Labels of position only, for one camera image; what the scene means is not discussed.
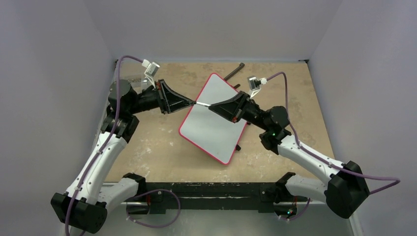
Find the white whiteboard marker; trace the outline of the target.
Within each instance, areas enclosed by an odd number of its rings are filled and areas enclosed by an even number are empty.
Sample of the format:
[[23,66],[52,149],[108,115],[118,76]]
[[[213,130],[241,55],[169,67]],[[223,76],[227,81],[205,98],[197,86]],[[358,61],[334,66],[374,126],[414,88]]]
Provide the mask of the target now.
[[203,103],[203,102],[198,102],[198,101],[196,101],[196,105],[203,106],[203,107],[210,107],[211,106],[211,104],[207,104],[207,103]]

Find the red framed whiteboard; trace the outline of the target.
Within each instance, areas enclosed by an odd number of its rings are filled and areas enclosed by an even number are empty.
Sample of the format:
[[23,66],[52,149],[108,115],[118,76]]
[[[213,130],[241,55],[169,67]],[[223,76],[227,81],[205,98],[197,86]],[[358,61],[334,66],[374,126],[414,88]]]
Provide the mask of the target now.
[[[214,104],[234,97],[237,90],[216,73],[211,73],[196,101]],[[247,123],[232,123],[202,105],[194,105],[181,123],[179,134],[223,165],[228,165],[236,151]]]

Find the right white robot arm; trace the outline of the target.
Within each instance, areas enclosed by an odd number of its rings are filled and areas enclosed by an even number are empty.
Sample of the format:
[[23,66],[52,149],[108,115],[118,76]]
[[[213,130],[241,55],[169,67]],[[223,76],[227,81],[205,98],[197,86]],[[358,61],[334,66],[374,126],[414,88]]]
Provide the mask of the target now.
[[275,203],[306,197],[325,203],[337,216],[348,219],[370,195],[357,163],[321,157],[318,151],[300,142],[295,132],[286,129],[290,121],[285,107],[274,106],[265,111],[247,93],[239,92],[208,109],[232,123],[243,119],[261,128],[264,132],[259,138],[266,150],[294,161],[315,176],[310,179],[286,173],[271,192]]

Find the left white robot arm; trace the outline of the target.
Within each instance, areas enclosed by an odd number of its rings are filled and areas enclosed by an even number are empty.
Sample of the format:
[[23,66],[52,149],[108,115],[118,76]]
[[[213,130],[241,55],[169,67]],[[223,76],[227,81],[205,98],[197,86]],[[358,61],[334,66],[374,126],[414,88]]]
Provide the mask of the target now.
[[112,165],[131,140],[139,125],[137,113],[160,109],[170,114],[196,104],[159,80],[137,93],[128,80],[113,82],[108,96],[109,105],[95,148],[79,175],[63,194],[55,193],[51,205],[65,224],[66,234],[70,228],[81,233],[97,233],[108,214],[125,200],[141,201],[148,190],[145,177],[134,173],[103,190],[102,186]]

